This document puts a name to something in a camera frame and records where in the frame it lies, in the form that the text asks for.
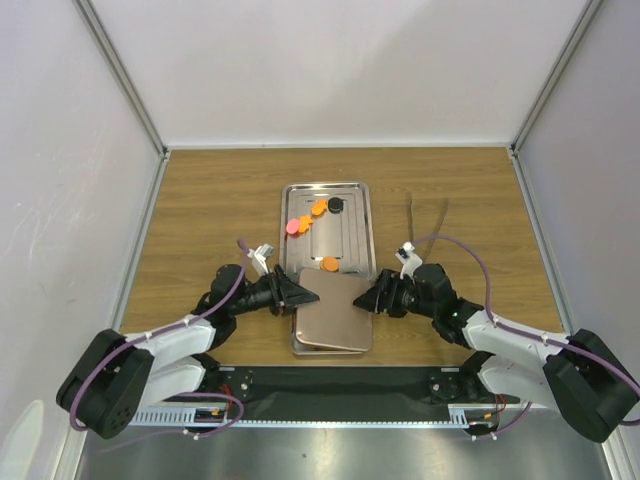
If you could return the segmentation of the brown tin lid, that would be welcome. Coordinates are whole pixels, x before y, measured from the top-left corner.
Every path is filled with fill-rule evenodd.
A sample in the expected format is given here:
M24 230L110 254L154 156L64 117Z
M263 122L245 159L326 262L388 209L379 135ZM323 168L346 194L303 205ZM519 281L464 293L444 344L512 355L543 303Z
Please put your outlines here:
M352 305L353 300L370 288L370 282L361 276L330 273L310 268L305 268L301 271L299 284L318 294L320 300L299 307L296 313L300 310L304 312L342 313L359 309Z

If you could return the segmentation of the metal tongs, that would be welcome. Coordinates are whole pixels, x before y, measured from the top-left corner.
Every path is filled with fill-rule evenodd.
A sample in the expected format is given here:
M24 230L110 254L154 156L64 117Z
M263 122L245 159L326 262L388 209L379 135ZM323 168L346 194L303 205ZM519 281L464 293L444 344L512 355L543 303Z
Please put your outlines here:
M406 199L406 213L407 213L407 224L408 224L408 236L409 241L414 245L418 244L416 240L416 234L418 233L418 229L416 228L416 221L418 220L418 216L416 213L417 203L414 200L411 193L407 195ZM435 217L435 223L431 232L426 236L425 240L422 240L422 243L433 246L436 236L440 233L441 227L444 224L446 215L448 213L449 200L447 198L440 201L438 204L437 215Z

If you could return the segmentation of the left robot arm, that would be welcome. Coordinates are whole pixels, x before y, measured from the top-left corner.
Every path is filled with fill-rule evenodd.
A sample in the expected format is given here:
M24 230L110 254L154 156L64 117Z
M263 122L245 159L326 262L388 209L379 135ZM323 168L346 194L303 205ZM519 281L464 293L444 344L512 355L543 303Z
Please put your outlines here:
M56 403L73 430L110 439L158 402L216 394L227 402L220 364L210 353L235 332L238 316L261 309L284 316L319 299L280 266L251 282L245 266L224 265L182 319L138 334L99 332L63 381Z

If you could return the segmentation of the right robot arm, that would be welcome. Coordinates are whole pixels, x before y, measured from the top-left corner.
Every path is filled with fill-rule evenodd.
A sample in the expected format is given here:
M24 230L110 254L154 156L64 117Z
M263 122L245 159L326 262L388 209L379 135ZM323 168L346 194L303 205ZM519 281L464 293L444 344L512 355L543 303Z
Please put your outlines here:
M460 388L471 401L496 394L539 404L597 443L628 425L639 402L638 383L598 335L548 333L493 314L458 296L438 264L411 275L385 269L353 304L392 318L425 316L445 341L470 350Z

